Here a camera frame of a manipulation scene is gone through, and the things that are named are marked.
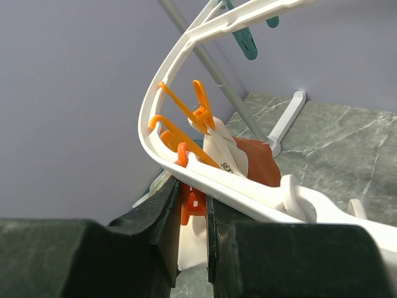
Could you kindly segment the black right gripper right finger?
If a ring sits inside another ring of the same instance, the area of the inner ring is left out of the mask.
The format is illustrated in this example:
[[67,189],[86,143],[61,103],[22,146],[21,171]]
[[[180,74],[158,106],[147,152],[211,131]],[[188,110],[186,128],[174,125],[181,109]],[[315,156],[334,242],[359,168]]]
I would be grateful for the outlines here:
[[234,221],[255,222],[251,217],[207,195],[207,271],[208,281],[215,284],[216,267],[220,260],[221,240],[227,236],[229,226]]

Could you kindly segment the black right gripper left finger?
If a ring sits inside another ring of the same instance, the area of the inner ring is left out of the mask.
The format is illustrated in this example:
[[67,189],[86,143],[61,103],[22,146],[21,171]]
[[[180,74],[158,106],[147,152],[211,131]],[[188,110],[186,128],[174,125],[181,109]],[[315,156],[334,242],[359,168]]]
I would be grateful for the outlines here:
[[132,240],[127,256],[136,280],[158,271],[168,287],[175,286],[180,218],[181,185],[170,177],[147,201],[108,224]]

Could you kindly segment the white oval clip hanger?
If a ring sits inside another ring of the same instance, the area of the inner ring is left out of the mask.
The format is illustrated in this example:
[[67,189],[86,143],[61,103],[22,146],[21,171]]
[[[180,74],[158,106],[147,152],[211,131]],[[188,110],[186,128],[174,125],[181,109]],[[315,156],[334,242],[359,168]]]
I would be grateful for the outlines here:
[[230,169],[215,161],[220,169],[206,165],[188,152],[184,168],[177,153],[161,140],[162,122],[150,128],[155,115],[161,115],[164,89],[171,83],[190,52],[199,43],[237,31],[260,21],[279,16],[303,5],[302,1],[249,1],[218,14],[224,1],[210,1],[189,25],[168,53],[154,76],[141,105],[138,135],[145,152],[177,179],[209,194],[226,205],[259,221],[277,223],[351,225],[364,229],[377,244],[391,277],[396,277],[396,228],[365,218],[359,200],[342,211],[321,192],[297,184],[292,175],[283,176],[279,187],[268,187],[245,178],[235,166]]

